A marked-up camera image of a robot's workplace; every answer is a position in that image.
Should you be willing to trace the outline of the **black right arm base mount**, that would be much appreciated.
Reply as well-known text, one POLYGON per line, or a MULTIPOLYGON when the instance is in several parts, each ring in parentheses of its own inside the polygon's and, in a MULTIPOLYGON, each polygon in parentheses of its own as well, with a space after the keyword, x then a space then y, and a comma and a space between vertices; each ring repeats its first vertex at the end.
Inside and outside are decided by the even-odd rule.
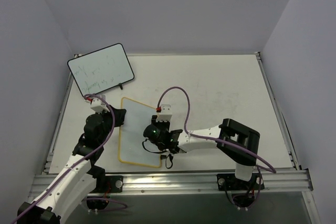
POLYGON ((261 174, 252 174, 247 182, 237 179, 234 174, 217 174, 216 178, 218 190, 223 191, 228 201, 238 210, 250 209, 265 189, 261 174))

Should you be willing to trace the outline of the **yellow framed whiteboard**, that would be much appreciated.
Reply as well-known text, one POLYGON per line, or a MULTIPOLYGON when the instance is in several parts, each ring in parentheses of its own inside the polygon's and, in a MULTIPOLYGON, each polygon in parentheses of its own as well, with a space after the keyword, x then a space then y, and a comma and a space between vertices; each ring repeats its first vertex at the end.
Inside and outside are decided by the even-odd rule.
POLYGON ((150 142, 142 146, 145 141, 143 132, 151 124, 155 108, 127 97, 121 99, 121 108, 126 114, 119 128, 118 160, 129 165, 160 168, 158 148, 150 142))

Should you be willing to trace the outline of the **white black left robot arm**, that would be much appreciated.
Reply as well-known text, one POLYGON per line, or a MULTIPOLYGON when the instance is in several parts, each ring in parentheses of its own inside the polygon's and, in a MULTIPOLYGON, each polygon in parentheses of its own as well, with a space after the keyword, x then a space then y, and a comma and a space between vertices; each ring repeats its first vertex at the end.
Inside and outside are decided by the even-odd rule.
POLYGON ((105 188, 105 170, 95 165, 115 127, 124 123, 126 109, 111 106, 88 116, 78 143, 62 171, 44 192, 18 209, 14 223, 65 223, 92 191, 105 188))

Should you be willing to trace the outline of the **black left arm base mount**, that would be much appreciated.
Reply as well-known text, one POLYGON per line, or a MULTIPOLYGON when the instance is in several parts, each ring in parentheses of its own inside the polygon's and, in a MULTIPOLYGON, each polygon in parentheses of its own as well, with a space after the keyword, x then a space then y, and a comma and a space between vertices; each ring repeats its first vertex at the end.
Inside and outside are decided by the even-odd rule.
MULTIPOLYGON (((123 190, 123 176, 105 175, 103 179, 97 181, 93 193, 102 194, 103 198, 109 198, 110 193, 121 193, 123 190)), ((86 206, 90 210, 107 210, 109 205, 107 200, 87 200, 86 206)))

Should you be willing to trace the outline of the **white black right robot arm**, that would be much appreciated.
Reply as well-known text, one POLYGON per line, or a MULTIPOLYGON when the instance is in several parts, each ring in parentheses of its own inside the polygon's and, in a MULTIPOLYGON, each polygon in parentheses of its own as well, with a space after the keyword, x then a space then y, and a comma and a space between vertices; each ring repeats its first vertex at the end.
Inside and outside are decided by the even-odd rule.
POLYGON ((170 122, 160 122, 153 116, 143 132, 145 140, 158 148, 157 154, 172 160, 175 154, 217 148, 236 163, 235 186, 244 189, 251 184, 257 163, 259 132, 233 119, 223 119, 218 126, 190 132, 170 131, 169 127, 170 122))

